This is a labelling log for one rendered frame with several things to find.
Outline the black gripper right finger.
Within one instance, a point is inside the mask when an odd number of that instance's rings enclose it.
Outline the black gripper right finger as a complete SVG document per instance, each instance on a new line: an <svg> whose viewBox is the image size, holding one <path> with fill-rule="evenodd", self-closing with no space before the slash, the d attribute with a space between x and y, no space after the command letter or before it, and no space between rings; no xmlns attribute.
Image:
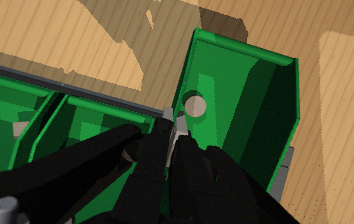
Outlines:
<svg viewBox="0 0 354 224"><path fill-rule="evenodd" d="M170 218L194 224L300 224L224 150L199 148L181 110L166 167Z"/></svg>

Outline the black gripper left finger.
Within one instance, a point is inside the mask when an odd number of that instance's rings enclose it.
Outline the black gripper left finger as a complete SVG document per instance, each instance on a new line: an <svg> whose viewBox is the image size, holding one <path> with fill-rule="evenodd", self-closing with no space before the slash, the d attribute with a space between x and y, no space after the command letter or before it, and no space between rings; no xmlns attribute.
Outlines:
<svg viewBox="0 0 354 224"><path fill-rule="evenodd" d="M165 106L149 134L122 124L1 171L0 224L65 224L133 162L104 224L158 224L173 125L173 108Z"/></svg>

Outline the green bin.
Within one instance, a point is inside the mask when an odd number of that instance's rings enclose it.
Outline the green bin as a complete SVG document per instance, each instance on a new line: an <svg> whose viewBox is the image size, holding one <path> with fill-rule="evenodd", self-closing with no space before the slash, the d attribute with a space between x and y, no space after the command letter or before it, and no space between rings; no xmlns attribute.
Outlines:
<svg viewBox="0 0 354 224"><path fill-rule="evenodd" d="M32 145L64 98L45 87L0 75L0 172L28 163ZM14 140L13 122L30 121Z"/></svg>
<svg viewBox="0 0 354 224"><path fill-rule="evenodd" d="M122 124L134 124L142 134L149 134L154 122L145 114L84 97L62 99L33 143L28 163ZM130 169L75 214L73 224L112 211L136 164L133 162Z"/></svg>
<svg viewBox="0 0 354 224"><path fill-rule="evenodd" d="M207 105L200 117L184 108L193 94ZM184 111L199 148L220 147L269 193L300 122L299 66L286 55L194 33L171 108L174 124Z"/></svg>

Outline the grey round disc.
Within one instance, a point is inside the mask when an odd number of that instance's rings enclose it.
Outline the grey round disc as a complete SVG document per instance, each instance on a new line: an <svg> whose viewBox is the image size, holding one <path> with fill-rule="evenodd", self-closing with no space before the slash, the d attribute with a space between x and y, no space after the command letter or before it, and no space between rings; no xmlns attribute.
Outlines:
<svg viewBox="0 0 354 224"><path fill-rule="evenodd" d="M186 98L184 108L189 116L200 117L205 113L207 105L203 97L193 94Z"/></svg>

